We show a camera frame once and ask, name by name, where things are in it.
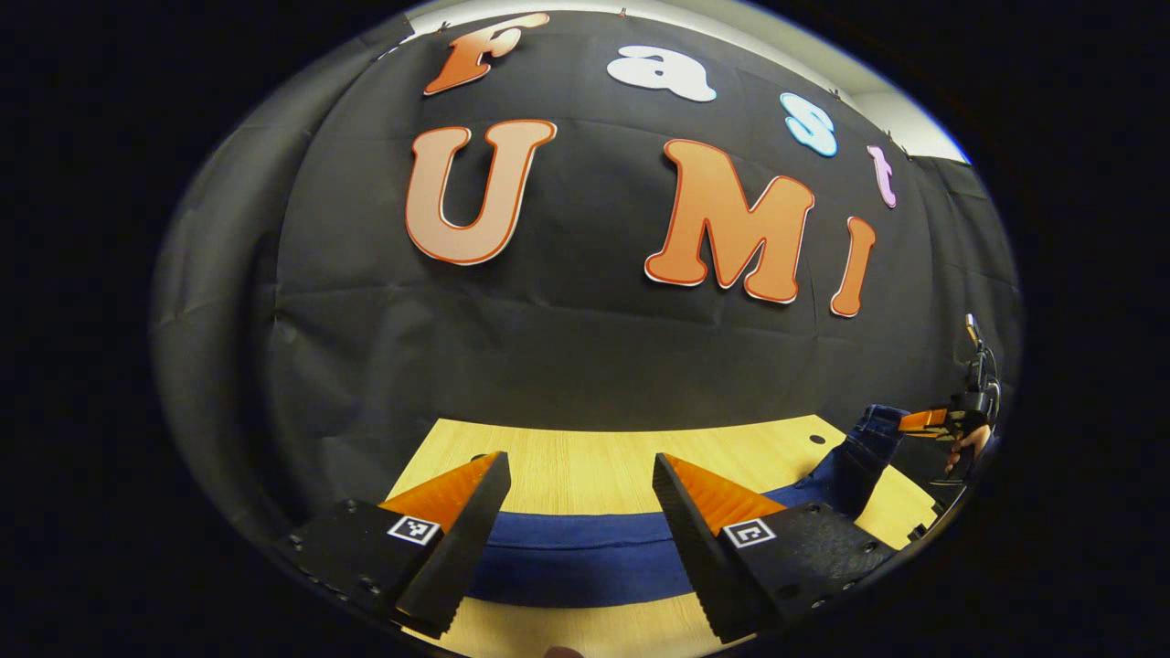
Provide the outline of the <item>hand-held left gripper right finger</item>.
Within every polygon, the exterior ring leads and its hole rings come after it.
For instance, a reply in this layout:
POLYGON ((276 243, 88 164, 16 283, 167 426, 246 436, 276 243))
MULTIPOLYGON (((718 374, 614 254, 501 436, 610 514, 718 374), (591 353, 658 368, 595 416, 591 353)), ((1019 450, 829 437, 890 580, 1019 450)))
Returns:
POLYGON ((653 488, 721 642, 792 629, 849 599, 896 549, 828 503, 782 505, 668 453, 653 488))

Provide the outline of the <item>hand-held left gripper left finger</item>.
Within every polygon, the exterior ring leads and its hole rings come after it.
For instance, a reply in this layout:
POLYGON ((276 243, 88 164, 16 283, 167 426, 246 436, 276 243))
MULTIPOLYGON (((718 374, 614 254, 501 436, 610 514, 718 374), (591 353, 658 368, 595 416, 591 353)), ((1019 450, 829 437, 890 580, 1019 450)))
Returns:
POLYGON ((510 488, 508 454, 486 453, 383 503, 335 503, 276 540, 274 551, 362 617, 439 640, 510 488))

